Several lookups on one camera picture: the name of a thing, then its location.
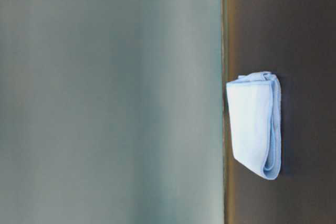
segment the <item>gray wall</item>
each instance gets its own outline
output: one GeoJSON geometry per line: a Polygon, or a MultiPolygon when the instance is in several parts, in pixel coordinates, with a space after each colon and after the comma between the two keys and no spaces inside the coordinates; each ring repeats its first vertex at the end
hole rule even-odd
{"type": "Polygon", "coordinates": [[[219,0],[0,0],[3,223],[222,223],[219,0]]]}
{"type": "Polygon", "coordinates": [[[0,0],[1,223],[136,223],[138,0],[0,0]]]}
{"type": "Polygon", "coordinates": [[[222,223],[219,0],[141,0],[140,223],[222,223]]]}

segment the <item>light blue towel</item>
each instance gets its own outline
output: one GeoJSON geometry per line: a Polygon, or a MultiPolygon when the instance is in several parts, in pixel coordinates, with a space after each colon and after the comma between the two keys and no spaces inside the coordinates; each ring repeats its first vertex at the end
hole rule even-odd
{"type": "Polygon", "coordinates": [[[234,158],[265,179],[281,167],[281,87],[271,72],[239,76],[226,85],[234,158]]]}

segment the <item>towel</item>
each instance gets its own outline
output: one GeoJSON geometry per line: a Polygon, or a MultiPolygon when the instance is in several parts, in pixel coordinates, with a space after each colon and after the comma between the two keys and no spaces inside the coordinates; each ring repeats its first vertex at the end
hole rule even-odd
{"type": "Polygon", "coordinates": [[[281,87],[275,74],[264,71],[238,76],[226,85],[233,155],[265,179],[281,167],[281,87]]]}

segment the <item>folded towel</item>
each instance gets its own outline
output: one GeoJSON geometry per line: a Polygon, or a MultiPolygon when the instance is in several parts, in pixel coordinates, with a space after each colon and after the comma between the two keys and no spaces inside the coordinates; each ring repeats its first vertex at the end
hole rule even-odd
{"type": "Polygon", "coordinates": [[[239,76],[226,85],[233,155],[265,179],[281,167],[281,87],[270,72],[239,76]]]}

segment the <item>brown surface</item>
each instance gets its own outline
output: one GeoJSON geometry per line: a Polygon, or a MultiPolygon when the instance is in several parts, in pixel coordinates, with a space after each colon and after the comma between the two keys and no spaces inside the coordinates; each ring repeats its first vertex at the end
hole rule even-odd
{"type": "Polygon", "coordinates": [[[226,139],[226,223],[336,223],[336,0],[227,0],[227,17],[228,81],[280,79],[282,168],[258,177],[226,139]]]}

